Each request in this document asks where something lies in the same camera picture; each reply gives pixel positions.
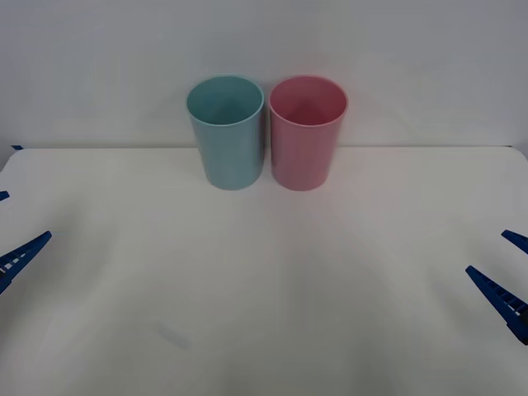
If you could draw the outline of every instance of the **cup rim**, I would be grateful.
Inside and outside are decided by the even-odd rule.
[[[324,124],[316,124],[316,125],[306,125],[306,124],[298,124],[296,122],[293,122],[293,121],[290,121],[290,120],[287,120],[286,118],[284,118],[282,115],[280,115],[279,113],[276,112],[276,110],[273,108],[273,106],[271,105],[271,97],[273,96],[273,92],[282,84],[282,83],[285,83],[286,81],[289,81],[289,80],[293,80],[293,79],[296,79],[296,78],[305,78],[305,77],[308,77],[308,78],[316,78],[317,80],[323,80],[327,83],[330,83],[332,84],[334,87],[336,87],[339,91],[341,91],[341,93],[343,94],[343,96],[345,97],[345,108],[343,109],[342,113],[334,118],[333,120],[329,121],[329,122],[325,122]],[[302,128],[319,128],[321,126],[326,126],[326,125],[330,125],[330,124],[334,124],[338,121],[340,121],[344,116],[345,114],[347,113],[347,110],[348,110],[348,95],[347,93],[345,92],[345,90],[335,81],[331,80],[330,78],[326,78],[326,77],[323,77],[323,76],[318,76],[317,74],[296,74],[295,76],[291,76],[291,77],[288,77],[288,78],[285,78],[283,80],[280,80],[274,87],[273,89],[271,89],[271,92],[270,92],[270,96],[267,98],[267,105],[270,107],[270,112],[273,113],[273,115],[275,115],[276,117],[278,117],[279,119],[283,120],[284,122],[287,122],[288,124],[290,125],[294,125],[294,126],[300,126]]]
[[[240,121],[237,121],[237,122],[233,122],[232,124],[211,124],[209,122],[205,122],[203,120],[200,120],[199,118],[196,118],[194,117],[194,115],[191,113],[191,111],[189,110],[189,96],[191,95],[191,92],[194,91],[194,89],[196,87],[198,87],[199,85],[203,84],[203,83],[206,83],[208,82],[209,80],[212,80],[212,79],[215,79],[215,78],[225,78],[225,77],[235,77],[235,78],[240,78],[241,80],[245,80],[247,81],[248,83],[251,83],[253,84],[255,87],[257,87],[258,91],[260,92],[261,94],[261,104],[260,106],[257,108],[257,110],[251,114],[249,117],[246,117],[244,118],[243,120],[240,120]],[[266,102],[266,97],[264,96],[264,91],[262,90],[262,88],[260,88],[260,86],[254,82],[251,78],[248,78],[248,77],[245,77],[243,75],[240,75],[240,74],[216,74],[214,76],[211,76],[211,77],[207,77],[207,78],[204,78],[203,80],[200,80],[199,82],[197,82],[196,84],[193,85],[193,87],[191,88],[191,90],[187,93],[187,97],[186,97],[186,100],[185,100],[185,108],[187,110],[187,113],[189,113],[189,116],[199,122],[200,124],[202,125],[208,125],[208,126],[214,126],[216,128],[222,128],[222,127],[226,127],[226,126],[235,126],[235,125],[239,125],[239,124],[242,124],[243,122],[246,122],[247,120],[251,120],[254,116],[256,116],[258,113],[261,112],[262,108],[264,107],[264,103]]]

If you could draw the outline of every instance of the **pink cup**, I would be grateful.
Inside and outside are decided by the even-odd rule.
[[[342,88],[322,77],[293,77],[273,88],[271,170],[282,186],[307,191],[324,183],[347,106]]]

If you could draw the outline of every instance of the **white table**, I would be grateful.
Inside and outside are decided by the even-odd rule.
[[[7,396],[524,395],[528,350],[464,273],[528,300],[511,148],[342,148],[316,191],[241,191],[193,148],[27,149],[0,252]]]

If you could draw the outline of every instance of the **light blue cup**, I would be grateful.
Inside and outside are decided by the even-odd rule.
[[[264,161],[264,92],[247,78],[213,77],[187,97],[205,174],[213,186],[239,190],[253,184]]]

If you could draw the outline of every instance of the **plastic cup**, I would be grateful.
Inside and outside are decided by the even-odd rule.
[[[275,86],[269,102],[273,177],[296,191],[321,186],[347,111],[346,93],[326,78],[298,76]]]
[[[189,93],[187,110],[205,175],[213,186],[238,190],[260,176],[263,105],[262,89],[238,76],[207,79]]]

